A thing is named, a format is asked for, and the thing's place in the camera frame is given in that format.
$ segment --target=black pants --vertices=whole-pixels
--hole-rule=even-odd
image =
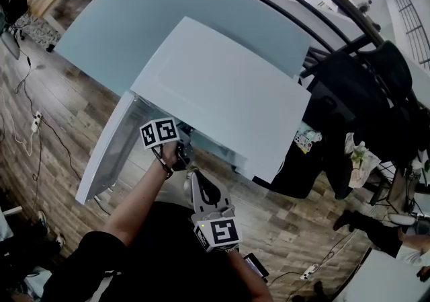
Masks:
[[[39,222],[0,241],[0,289],[7,289],[32,273],[43,260],[60,252],[60,244],[45,239],[46,228]]]
[[[381,222],[355,211],[350,224],[368,235],[370,241],[392,257],[396,257],[402,242],[399,240],[398,227],[387,227]]]

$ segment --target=black strap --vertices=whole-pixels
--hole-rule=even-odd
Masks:
[[[157,153],[157,150],[155,150],[155,147],[152,147],[151,149],[153,150],[155,157],[160,161],[161,165],[163,166],[163,169],[167,172],[166,180],[169,179],[173,174],[173,170],[169,168],[169,166],[167,166],[167,164],[163,159],[163,145],[160,144],[160,153]]]

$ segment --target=sneaker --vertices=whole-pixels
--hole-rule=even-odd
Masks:
[[[46,221],[46,216],[43,211],[38,211],[38,220],[44,226],[44,228],[46,229],[46,234],[48,235],[50,230],[48,222]]]
[[[348,225],[351,222],[352,212],[349,210],[343,211],[342,216],[340,216],[335,224],[333,225],[333,230],[338,231],[344,225]]]
[[[58,234],[55,242],[58,242],[60,244],[60,248],[63,248],[66,245],[66,238],[63,235]]]

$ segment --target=wooden floor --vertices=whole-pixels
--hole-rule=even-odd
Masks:
[[[67,27],[88,2],[90,0],[63,0],[54,16]],[[17,61],[5,51],[3,45],[0,47],[0,86],[15,120],[17,137],[29,146],[32,124],[30,103],[23,88],[18,94],[14,93],[19,81],[28,72],[26,58],[21,55]],[[34,110],[41,111],[47,123],[69,148],[72,164],[82,176],[91,151],[119,98],[57,54],[48,54],[30,39],[21,42],[21,48],[32,61],[33,69],[27,78],[26,89]],[[25,216],[34,217],[37,209],[46,213],[52,230],[66,237],[67,245],[62,254],[68,256],[77,248],[84,234],[103,225],[107,215],[94,201],[85,206],[75,201],[79,179],[70,168],[66,150],[44,124],[41,127],[42,163],[38,197],[33,209],[36,183],[32,174],[38,170],[39,138],[34,135],[33,153],[28,157],[22,145],[15,142],[10,115],[3,98],[0,98],[5,129],[5,140],[0,144],[0,187],[23,206]],[[133,159],[132,155],[113,192],[101,195],[102,205],[107,210],[111,211],[118,205],[144,174],[141,161],[138,156]],[[253,252],[257,256],[270,273],[269,282],[283,272],[303,272],[311,264],[320,263],[331,247],[348,234],[345,229],[338,233],[332,230],[335,219],[344,209],[372,212],[379,219],[386,211],[382,206],[373,209],[368,205],[371,194],[363,189],[353,191],[346,200],[335,200],[323,175],[317,179],[308,198],[299,200],[268,191],[241,178],[207,153],[198,152],[196,165],[230,189],[243,226],[241,252]],[[353,272],[369,244],[366,236],[356,233],[342,252],[313,276],[313,280],[321,280],[325,291],[333,294]],[[287,275],[277,280],[270,290],[276,301],[285,301],[302,284],[296,275]],[[308,283],[300,292],[311,295],[312,284]]]

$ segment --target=table leg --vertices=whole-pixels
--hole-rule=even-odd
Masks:
[[[44,19],[61,35],[66,32],[66,30],[52,17],[51,14],[45,14]]]

